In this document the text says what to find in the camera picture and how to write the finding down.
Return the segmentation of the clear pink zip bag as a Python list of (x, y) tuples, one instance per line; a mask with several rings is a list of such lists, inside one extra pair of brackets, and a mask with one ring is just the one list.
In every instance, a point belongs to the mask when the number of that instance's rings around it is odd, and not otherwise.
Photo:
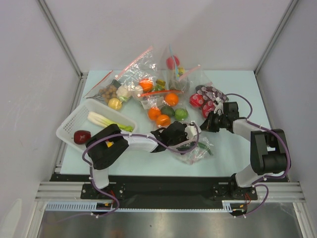
[[(202, 142), (204, 144), (212, 144), (207, 137), (200, 137), (199, 142)], [(212, 144), (211, 147), (212, 153), (214, 153), (214, 145)], [(196, 147), (193, 147), (193, 150), (191, 150), (188, 153), (174, 153), (174, 158), (185, 163), (188, 165), (192, 165), (200, 160), (208, 159), (212, 157), (213, 155), (209, 155), (208, 152), (200, 149), (198, 145)]]

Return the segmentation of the fake celery stalk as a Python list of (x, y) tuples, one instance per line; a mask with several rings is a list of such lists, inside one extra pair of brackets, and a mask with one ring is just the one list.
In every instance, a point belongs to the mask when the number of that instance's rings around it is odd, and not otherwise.
[(112, 124), (115, 124), (119, 127), (119, 129), (124, 130), (124, 131), (132, 132), (134, 130), (134, 127), (132, 127), (132, 126), (119, 124), (119, 123), (114, 122), (114, 121), (112, 121), (112, 120), (110, 120), (110, 119), (108, 119), (100, 114), (97, 114), (95, 112), (89, 112), (87, 119), (91, 123), (98, 125), (100, 127), (103, 127), (103, 128), (106, 128)]

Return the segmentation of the fake dark red apple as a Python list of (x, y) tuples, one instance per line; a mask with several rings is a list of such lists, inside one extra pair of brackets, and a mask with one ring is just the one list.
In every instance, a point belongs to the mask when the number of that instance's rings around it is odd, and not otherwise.
[(73, 141), (75, 144), (85, 144), (91, 138), (91, 133), (86, 130), (78, 130), (73, 134)]

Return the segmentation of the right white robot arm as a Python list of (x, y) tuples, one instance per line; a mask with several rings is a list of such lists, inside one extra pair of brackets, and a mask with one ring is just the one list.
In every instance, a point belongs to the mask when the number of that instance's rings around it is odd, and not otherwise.
[(200, 126), (202, 131), (219, 132), (221, 128), (250, 142), (250, 164), (231, 176), (228, 194), (240, 199), (246, 191), (266, 179), (287, 176), (291, 159), (282, 129), (268, 129), (240, 117), (237, 102), (225, 102), (220, 112), (210, 112)]

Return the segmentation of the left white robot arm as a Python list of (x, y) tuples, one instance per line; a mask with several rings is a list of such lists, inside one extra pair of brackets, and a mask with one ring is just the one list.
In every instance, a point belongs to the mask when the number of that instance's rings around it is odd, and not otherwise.
[(129, 150), (159, 153), (175, 152), (176, 146), (189, 140), (189, 126), (178, 121), (147, 134), (128, 133), (112, 124), (91, 139), (83, 152), (83, 160), (89, 164), (92, 193), (105, 198), (109, 193), (108, 168)]

